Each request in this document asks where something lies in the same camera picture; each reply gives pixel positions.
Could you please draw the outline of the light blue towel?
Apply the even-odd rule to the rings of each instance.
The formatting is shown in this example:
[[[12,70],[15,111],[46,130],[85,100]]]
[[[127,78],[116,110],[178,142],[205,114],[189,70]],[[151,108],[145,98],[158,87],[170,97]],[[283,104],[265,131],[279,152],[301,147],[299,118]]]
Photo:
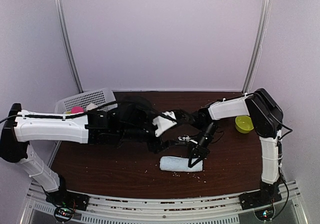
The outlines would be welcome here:
[[[201,172],[203,171],[203,161],[197,163],[194,167],[188,166],[188,158],[163,156],[160,159],[159,168],[161,171],[171,172]]]

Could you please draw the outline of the white terry towel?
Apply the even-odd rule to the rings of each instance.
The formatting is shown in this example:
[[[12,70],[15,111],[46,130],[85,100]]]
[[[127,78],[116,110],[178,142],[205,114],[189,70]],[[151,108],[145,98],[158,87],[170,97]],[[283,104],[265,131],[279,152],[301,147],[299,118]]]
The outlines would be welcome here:
[[[97,107],[98,107],[98,106],[97,106],[96,104],[90,103],[90,104],[87,105],[86,111],[93,110],[93,109],[95,109],[95,108],[97,108]]]

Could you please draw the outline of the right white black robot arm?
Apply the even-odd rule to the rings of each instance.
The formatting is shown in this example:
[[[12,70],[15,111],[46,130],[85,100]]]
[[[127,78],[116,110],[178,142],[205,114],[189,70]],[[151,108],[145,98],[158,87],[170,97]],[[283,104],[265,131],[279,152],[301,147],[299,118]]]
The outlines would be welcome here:
[[[268,91],[259,88],[253,93],[221,99],[192,114],[191,125],[200,130],[191,144],[188,167],[193,168],[209,154],[208,145],[216,131],[216,122],[231,117],[249,117],[259,136],[262,150],[262,175],[256,200],[268,204],[276,195],[282,159],[284,113]]]

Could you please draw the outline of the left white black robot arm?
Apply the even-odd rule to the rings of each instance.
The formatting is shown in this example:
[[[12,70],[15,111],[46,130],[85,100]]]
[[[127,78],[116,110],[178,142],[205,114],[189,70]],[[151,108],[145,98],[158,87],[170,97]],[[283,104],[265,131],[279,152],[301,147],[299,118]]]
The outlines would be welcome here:
[[[15,103],[1,122],[1,158],[22,165],[45,192],[52,193],[61,206],[67,206],[72,195],[66,190],[65,180],[44,164],[31,147],[31,141],[115,146],[125,141],[142,142],[150,152],[157,154],[175,144],[163,141],[162,134],[175,126],[194,123],[194,117],[182,109],[160,112],[137,101],[112,101],[76,114],[35,113]]]

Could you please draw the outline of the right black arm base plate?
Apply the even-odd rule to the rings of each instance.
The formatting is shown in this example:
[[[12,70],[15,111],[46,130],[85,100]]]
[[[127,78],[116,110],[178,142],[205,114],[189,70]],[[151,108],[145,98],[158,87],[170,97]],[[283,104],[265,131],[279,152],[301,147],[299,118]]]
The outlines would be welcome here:
[[[242,210],[270,205],[281,200],[282,196],[278,187],[273,190],[265,188],[253,192],[245,192],[239,196]]]

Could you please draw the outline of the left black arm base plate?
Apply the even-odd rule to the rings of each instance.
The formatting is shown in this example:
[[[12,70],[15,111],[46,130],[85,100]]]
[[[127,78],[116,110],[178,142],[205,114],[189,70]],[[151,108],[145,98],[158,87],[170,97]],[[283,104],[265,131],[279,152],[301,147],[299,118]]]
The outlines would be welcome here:
[[[67,207],[82,211],[86,211],[90,198],[86,194],[80,194],[68,190],[58,190],[55,192],[47,192],[44,190],[44,193],[46,195],[45,200],[54,206]]]

